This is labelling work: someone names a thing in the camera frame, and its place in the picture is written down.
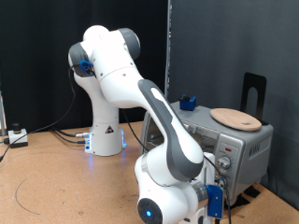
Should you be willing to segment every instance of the black backdrop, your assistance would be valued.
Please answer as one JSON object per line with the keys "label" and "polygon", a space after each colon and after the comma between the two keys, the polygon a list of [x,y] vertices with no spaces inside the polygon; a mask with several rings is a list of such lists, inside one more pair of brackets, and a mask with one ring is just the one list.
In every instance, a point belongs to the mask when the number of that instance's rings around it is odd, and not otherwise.
{"label": "black backdrop", "polygon": [[[1,91],[8,129],[19,121],[30,132],[65,113],[72,99],[68,50],[95,24],[135,31],[141,43],[136,66],[144,78],[164,89],[166,0],[1,1],[0,19]],[[92,126],[91,101],[76,82],[74,86],[76,101],[58,128]],[[142,120],[144,110],[129,109],[127,115],[130,121]]]}
{"label": "black backdrop", "polygon": [[239,109],[244,74],[266,77],[263,120],[274,134],[262,183],[299,209],[299,2],[172,3],[170,102],[185,93],[198,105]]}

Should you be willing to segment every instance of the toaster oven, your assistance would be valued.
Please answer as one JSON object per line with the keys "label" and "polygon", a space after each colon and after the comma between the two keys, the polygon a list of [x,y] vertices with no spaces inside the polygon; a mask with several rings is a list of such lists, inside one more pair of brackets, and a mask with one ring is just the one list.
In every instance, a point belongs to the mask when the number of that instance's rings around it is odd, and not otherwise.
{"label": "toaster oven", "polygon": [[[259,183],[266,174],[273,127],[263,125],[259,131],[239,131],[214,120],[211,109],[197,106],[194,111],[179,109],[179,102],[171,104],[190,135],[203,151],[215,155],[216,166],[226,179],[231,204],[253,183]],[[144,118],[141,142],[148,150],[159,146],[164,137],[147,112]],[[142,146],[140,154],[147,151]]]}

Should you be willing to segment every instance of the oven dial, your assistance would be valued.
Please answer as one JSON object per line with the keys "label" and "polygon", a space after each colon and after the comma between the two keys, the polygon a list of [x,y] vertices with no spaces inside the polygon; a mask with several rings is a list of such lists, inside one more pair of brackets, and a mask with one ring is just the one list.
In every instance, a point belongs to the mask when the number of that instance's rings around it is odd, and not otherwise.
{"label": "oven dial", "polygon": [[228,157],[220,157],[218,159],[218,164],[224,169],[227,170],[231,166],[231,161]]}

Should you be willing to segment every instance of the cable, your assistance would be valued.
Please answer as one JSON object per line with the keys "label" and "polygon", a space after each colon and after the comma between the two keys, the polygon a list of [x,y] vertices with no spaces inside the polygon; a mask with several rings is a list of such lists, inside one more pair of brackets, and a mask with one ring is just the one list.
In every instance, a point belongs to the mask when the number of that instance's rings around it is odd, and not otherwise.
{"label": "cable", "polygon": [[31,131],[31,132],[29,132],[29,133],[23,135],[22,137],[18,138],[18,139],[17,139],[16,141],[14,141],[13,143],[11,143],[11,144],[7,147],[7,150],[4,152],[4,154],[0,157],[0,162],[3,160],[3,158],[4,158],[5,155],[7,154],[7,151],[9,150],[10,146],[13,145],[13,144],[15,144],[17,141],[19,141],[20,139],[22,139],[24,136],[26,136],[26,135],[28,135],[28,134],[30,134],[30,133],[37,133],[37,132],[40,132],[40,131],[42,131],[42,130],[48,129],[48,128],[52,127],[53,125],[57,124],[59,121],[61,121],[62,119],[65,118],[65,116],[68,114],[68,112],[69,112],[70,109],[72,108],[73,103],[74,103],[74,101],[75,101],[75,97],[76,97],[76,94],[75,94],[75,91],[74,91],[74,87],[73,87],[73,83],[72,83],[72,79],[71,79],[71,70],[72,70],[72,68],[73,68],[73,66],[70,67],[70,68],[68,69],[68,79],[69,79],[69,83],[70,83],[70,85],[71,85],[71,89],[72,89],[72,92],[73,92],[73,99],[72,99],[71,105],[68,107],[68,109],[67,109],[67,111],[65,112],[65,114],[64,114],[60,119],[57,119],[55,122],[53,122],[52,124],[47,125],[47,126],[45,126],[45,127],[43,127],[43,128],[37,129],[37,130],[35,130],[35,131]]}
{"label": "cable", "polygon": [[224,184],[224,188],[226,189],[226,200],[227,200],[227,212],[228,212],[228,218],[229,218],[229,222],[230,224],[232,224],[232,214],[231,214],[231,206],[230,206],[230,193],[228,191],[227,185],[226,185],[226,179],[224,178],[224,176],[222,175],[222,173],[220,172],[220,170],[216,167],[216,165],[214,164],[214,162],[212,162],[208,157],[205,156],[205,159],[212,164],[212,166],[214,166],[215,170],[218,172],[218,174],[220,175],[223,184]]}
{"label": "cable", "polygon": [[72,133],[65,133],[65,132],[63,132],[63,131],[61,131],[61,130],[55,128],[55,127],[52,127],[52,129],[53,129],[54,131],[58,132],[58,133],[61,133],[61,134],[65,135],[65,136],[67,136],[67,137],[76,137],[75,134],[72,134]]}
{"label": "cable", "polygon": [[134,130],[133,130],[133,128],[132,128],[132,126],[131,126],[131,124],[130,124],[130,122],[129,122],[129,119],[127,118],[127,116],[126,116],[125,113],[124,113],[124,109],[122,109],[122,113],[123,113],[125,119],[127,120],[127,123],[128,123],[128,125],[129,125],[129,127],[130,127],[130,129],[131,129],[131,131],[132,131],[132,133],[133,133],[133,135],[134,135],[134,137],[135,137],[135,139],[136,139],[136,140],[138,141],[138,143],[143,147],[143,150],[146,149],[146,150],[149,152],[150,150],[149,150],[148,148],[146,148],[146,147],[140,142],[139,138],[138,138],[137,135],[135,134],[135,132],[134,132]]}
{"label": "cable", "polygon": [[75,143],[75,144],[85,144],[85,141],[77,141],[77,142],[73,142],[73,141],[70,141],[66,138],[64,138],[63,136],[59,135],[56,131],[53,130],[54,133],[56,133],[58,136],[60,136],[62,139],[64,139],[66,142],[69,142],[69,143]]}

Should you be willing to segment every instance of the wooden board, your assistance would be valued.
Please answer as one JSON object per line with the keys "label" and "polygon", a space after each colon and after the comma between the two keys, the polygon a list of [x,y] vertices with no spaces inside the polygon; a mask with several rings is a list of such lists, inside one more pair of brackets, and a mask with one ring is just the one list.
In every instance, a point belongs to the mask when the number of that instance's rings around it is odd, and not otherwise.
{"label": "wooden board", "polygon": [[242,131],[253,132],[262,128],[262,123],[246,113],[227,109],[216,108],[211,110],[211,116],[216,121]]}
{"label": "wooden board", "polygon": [[[132,126],[140,136],[142,122]],[[0,163],[0,223],[144,224],[136,209],[139,144],[127,124],[121,128],[128,146],[110,157],[87,154],[49,132],[30,134],[28,147],[10,149]],[[297,210],[263,186],[254,188],[261,194],[243,195],[250,204],[233,209],[233,224],[298,223]],[[228,223],[225,210],[221,224]]]}

